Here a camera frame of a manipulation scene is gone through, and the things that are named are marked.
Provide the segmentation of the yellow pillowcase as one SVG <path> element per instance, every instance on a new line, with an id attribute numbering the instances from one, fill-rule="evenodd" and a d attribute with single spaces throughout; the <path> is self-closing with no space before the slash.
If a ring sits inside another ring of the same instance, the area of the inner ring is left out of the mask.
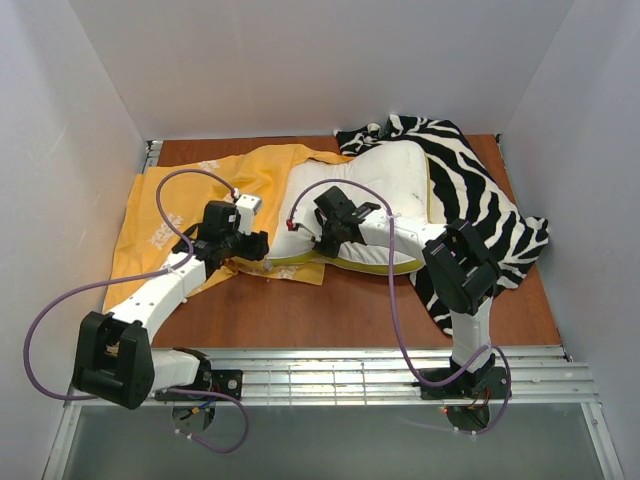
<path id="1" fill-rule="evenodd" d="M 149 273 L 178 282 L 192 296 L 243 268 L 265 272 L 277 227 L 300 221 L 283 200 L 292 169 L 348 157 L 300 144 L 269 145 L 248 154 L 187 165 L 153 167 L 136 177 L 114 251 L 104 312 L 149 284 Z"/>

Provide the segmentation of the white pillow yellow edge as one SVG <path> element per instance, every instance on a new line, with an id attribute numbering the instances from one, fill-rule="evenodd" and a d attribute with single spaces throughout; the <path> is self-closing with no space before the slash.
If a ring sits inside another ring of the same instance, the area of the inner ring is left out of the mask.
<path id="1" fill-rule="evenodd" d="M 429 216 L 429 170 L 423 149 L 411 141 L 391 142 L 373 147 L 342 164 L 321 162 L 317 154 L 294 167 L 279 212 L 278 227 L 271 241 L 267 261 L 274 267 L 300 265 L 307 262 L 334 266 L 376 275 L 388 273 L 388 248 L 346 243 L 338 257 L 323 257 L 312 250 L 311 236 L 303 231 L 289 232 L 285 222 L 293 218 L 314 232 L 321 233 L 314 209 L 314 199 L 332 186 L 340 188 L 347 198 L 359 206 L 378 203 L 372 194 L 355 186 L 355 181 L 380 194 L 392 212 L 426 223 Z"/>

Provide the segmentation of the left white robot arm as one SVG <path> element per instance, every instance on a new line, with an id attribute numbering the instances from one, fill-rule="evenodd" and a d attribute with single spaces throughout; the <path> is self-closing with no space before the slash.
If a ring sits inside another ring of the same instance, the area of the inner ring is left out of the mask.
<path id="1" fill-rule="evenodd" d="M 232 203 L 210 201 L 200 222 L 171 249 L 163 273 L 148 279 L 107 313 L 82 320 L 72 385 L 75 389 L 135 409 L 155 392 L 179 388 L 201 398 L 213 385 L 211 364 L 196 350 L 156 350 L 163 323 L 226 260 L 258 261 L 269 251 L 268 234 L 253 231 L 260 197 L 242 194 Z"/>

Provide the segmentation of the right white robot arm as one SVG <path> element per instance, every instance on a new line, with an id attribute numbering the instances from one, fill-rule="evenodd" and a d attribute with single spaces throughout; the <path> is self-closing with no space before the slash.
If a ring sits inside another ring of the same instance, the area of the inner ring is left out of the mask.
<path id="1" fill-rule="evenodd" d="M 388 248 L 424 263 L 431 285 L 450 311 L 453 347 L 449 364 L 414 369 L 422 399 L 510 395 L 510 370 L 496 363 L 489 317 L 500 269 L 474 227 L 420 223 L 395 215 L 385 201 L 355 205 L 333 186 L 315 199 L 321 235 L 314 248 L 334 257 L 344 243 Z"/>

